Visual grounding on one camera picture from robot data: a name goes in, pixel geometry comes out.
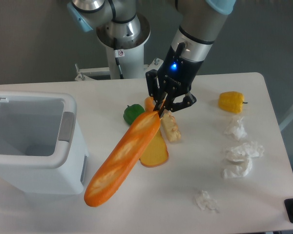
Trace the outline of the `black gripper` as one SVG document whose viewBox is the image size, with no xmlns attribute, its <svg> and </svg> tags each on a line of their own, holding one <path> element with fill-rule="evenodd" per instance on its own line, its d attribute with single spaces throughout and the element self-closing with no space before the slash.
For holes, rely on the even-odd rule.
<svg viewBox="0 0 293 234">
<path fill-rule="evenodd" d="M 181 54 L 185 50 L 184 43 L 178 44 L 176 50 L 170 48 L 159 70 L 152 69 L 146 72 L 148 93 L 155 101 L 154 111 L 158 111 L 159 117 L 162 117 L 165 111 L 177 112 L 197 101 L 190 90 L 202 62 L 183 58 Z M 184 97 L 180 102 L 175 102 L 172 95 Z"/>
</svg>

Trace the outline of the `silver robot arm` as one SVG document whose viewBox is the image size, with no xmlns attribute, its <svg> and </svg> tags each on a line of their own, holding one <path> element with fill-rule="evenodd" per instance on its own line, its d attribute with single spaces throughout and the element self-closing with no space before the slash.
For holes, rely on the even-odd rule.
<svg viewBox="0 0 293 234">
<path fill-rule="evenodd" d="M 191 84 L 221 31 L 232 0 L 173 0 L 183 19 L 157 70 L 144 70 L 144 45 L 150 36 L 147 19 L 134 0 L 72 0 L 67 8 L 83 31 L 96 31 L 106 49 L 110 77 L 145 77 L 158 114 L 176 112 L 196 102 Z"/>
</svg>

